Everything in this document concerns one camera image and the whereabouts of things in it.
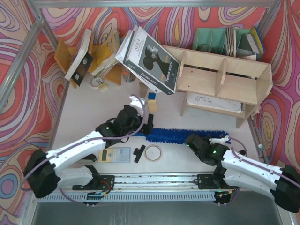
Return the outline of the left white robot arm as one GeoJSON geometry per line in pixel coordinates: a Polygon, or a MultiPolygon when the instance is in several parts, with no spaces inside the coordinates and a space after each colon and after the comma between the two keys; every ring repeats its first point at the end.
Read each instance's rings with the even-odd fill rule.
{"type": "Polygon", "coordinates": [[[48,152],[34,151],[24,169],[24,178],[36,198],[46,197],[57,188],[74,185],[96,190],[100,186],[100,176],[94,166],[70,166],[137,133],[149,135],[153,118],[153,114],[149,114],[145,122],[144,115],[135,106],[125,105],[117,117],[99,125],[80,140],[48,152]]]}

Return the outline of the blue microfiber duster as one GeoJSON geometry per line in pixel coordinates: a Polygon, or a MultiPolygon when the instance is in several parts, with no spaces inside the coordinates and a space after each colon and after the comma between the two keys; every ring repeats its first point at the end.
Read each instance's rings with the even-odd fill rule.
{"type": "Polygon", "coordinates": [[[185,140],[191,135],[196,134],[202,139],[208,141],[211,138],[224,138],[229,136],[226,131],[218,130],[191,130],[191,129],[167,129],[167,128],[153,128],[151,134],[146,135],[137,133],[135,136],[145,137],[146,141],[152,143],[170,143],[170,144],[184,144],[185,140]]]}

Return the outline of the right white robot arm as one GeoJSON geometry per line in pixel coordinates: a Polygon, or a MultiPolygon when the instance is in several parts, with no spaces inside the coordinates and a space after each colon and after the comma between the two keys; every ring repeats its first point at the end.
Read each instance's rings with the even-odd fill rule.
{"type": "Polygon", "coordinates": [[[274,200],[281,208],[292,213],[300,211],[300,174],[290,166],[265,164],[229,148],[222,138],[201,138],[193,133],[185,144],[201,162],[215,167],[213,174],[198,180],[200,189],[245,188],[274,200]]]}

